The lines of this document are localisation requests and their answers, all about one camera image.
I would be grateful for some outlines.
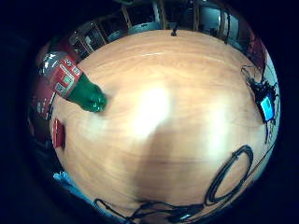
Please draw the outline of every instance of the wooden table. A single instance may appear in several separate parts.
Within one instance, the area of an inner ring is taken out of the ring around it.
[[[252,63],[212,36],[170,33],[126,36],[78,65],[107,95],[104,112],[60,97],[54,102],[50,127],[58,118],[66,131],[65,148],[56,148],[62,166],[91,200],[103,199],[125,216],[146,200],[202,203],[233,151],[250,145],[254,167],[267,150],[240,72]],[[241,156],[217,195],[230,191],[247,166]]]

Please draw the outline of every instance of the small monitor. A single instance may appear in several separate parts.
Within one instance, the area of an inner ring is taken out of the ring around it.
[[[260,102],[260,107],[263,111],[263,120],[268,121],[274,117],[274,107],[271,102],[270,95],[266,95]]]

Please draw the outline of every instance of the green glass bottle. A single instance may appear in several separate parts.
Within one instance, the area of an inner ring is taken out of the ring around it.
[[[90,112],[103,111],[107,104],[107,98],[101,89],[91,83],[84,73],[66,100],[80,105],[82,109]]]
[[[48,80],[49,86],[65,100],[90,112],[105,109],[106,96],[65,52],[52,51],[46,54],[41,73]]]

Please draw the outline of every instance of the black background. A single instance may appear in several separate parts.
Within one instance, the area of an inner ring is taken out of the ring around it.
[[[37,50],[53,35],[118,8],[109,2],[0,2],[1,223],[103,223],[92,209],[42,175],[29,153],[24,112],[32,78],[29,64]],[[237,207],[213,223],[297,223],[299,20],[295,1],[226,2],[247,18],[272,56],[282,108],[277,147],[263,176]]]

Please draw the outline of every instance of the cable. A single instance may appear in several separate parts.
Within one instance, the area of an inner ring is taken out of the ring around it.
[[[178,24],[180,23],[181,19],[184,16],[184,13],[187,11],[188,6],[192,3],[192,0],[187,0],[187,3],[185,5],[184,10],[182,11],[182,13],[180,14],[178,21],[176,22],[176,26],[174,27],[174,29],[171,32],[171,36],[177,36],[177,29],[178,29]]]
[[[232,189],[227,194],[217,198],[215,195],[216,195],[216,192],[217,192],[223,178],[225,178],[227,172],[230,170],[232,165],[235,163],[235,161],[237,161],[238,157],[242,153],[245,153],[249,158],[249,165],[248,165],[247,171],[244,173],[243,177],[241,178],[241,180],[239,181],[237,186],[235,186],[234,189]],[[235,195],[239,191],[241,186],[243,185],[245,179],[247,178],[248,172],[252,165],[252,162],[253,162],[253,152],[252,152],[251,147],[244,145],[238,151],[234,152],[231,159],[225,163],[225,165],[221,168],[221,170],[219,171],[219,173],[216,175],[215,179],[213,180],[212,184],[210,185],[210,187],[206,193],[205,205],[212,205],[212,204],[222,201],[223,199],[227,198],[230,195]]]

